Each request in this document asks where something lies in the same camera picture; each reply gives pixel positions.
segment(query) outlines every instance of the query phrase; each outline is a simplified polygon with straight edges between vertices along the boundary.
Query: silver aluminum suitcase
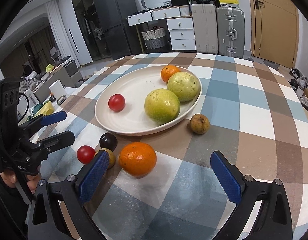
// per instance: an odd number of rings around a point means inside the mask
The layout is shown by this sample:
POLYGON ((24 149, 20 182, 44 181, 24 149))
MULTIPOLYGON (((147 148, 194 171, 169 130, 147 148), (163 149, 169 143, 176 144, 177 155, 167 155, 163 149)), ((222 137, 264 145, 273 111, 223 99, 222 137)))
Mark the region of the silver aluminum suitcase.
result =
POLYGON ((213 4, 192 4, 196 51, 217 54, 216 7, 213 4))
POLYGON ((238 8, 218 7, 216 15, 219 54, 243 58, 245 47, 244 12, 238 8))

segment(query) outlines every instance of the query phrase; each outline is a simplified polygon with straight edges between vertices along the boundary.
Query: mandarin orange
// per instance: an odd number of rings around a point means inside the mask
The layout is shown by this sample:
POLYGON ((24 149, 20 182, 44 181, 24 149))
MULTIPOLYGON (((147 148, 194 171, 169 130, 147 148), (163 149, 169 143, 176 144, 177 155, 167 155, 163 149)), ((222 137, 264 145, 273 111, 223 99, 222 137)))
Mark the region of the mandarin orange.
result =
POLYGON ((142 177, 153 170, 156 160, 156 153, 150 145, 134 142, 122 149, 118 161, 127 173, 134 177, 142 177))
POLYGON ((161 71, 161 78, 167 84, 170 77, 177 72, 180 72, 178 67, 174 65, 167 65, 166 67, 163 67, 161 71))

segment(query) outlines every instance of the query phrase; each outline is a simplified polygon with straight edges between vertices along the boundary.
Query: human hand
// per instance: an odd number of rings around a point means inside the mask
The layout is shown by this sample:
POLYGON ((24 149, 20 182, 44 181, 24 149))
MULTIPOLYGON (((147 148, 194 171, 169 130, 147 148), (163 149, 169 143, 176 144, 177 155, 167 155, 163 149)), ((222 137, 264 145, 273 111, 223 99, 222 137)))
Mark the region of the human hand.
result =
MULTIPOLYGON (((6 169, 4 172, 1 172, 0 175, 7 186, 11 188, 15 188, 15 183, 17 181, 17 178, 16 178, 14 171, 6 169)), ((27 175, 27 178, 29 179, 29 181, 27 182, 27 185, 30 191, 34 193, 38 182, 42 178, 41 174, 38 173, 38 175, 36 176, 27 175)))

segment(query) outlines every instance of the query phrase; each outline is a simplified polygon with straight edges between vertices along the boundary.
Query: desk leg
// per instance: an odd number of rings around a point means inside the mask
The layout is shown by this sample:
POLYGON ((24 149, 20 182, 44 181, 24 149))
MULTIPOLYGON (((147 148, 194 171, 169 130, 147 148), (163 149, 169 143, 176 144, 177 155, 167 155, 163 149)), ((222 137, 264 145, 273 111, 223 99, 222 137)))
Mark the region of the desk leg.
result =
POLYGON ((144 54, 143 42, 142 42, 142 39, 141 39, 140 31, 138 30, 138 26, 137 25, 135 25, 135 27, 136 27, 136 31, 137 31, 138 40, 140 41, 142 53, 144 54))

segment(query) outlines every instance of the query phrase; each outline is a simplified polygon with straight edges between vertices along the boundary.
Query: refrigerator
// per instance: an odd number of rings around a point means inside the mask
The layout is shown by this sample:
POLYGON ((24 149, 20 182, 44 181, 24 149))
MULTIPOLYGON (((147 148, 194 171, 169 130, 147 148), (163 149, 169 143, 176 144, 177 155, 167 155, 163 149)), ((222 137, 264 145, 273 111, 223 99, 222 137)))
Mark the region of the refrigerator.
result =
POLYGON ((137 12, 135 0, 94 0, 94 5, 113 59, 140 54, 136 28, 126 19, 137 12))

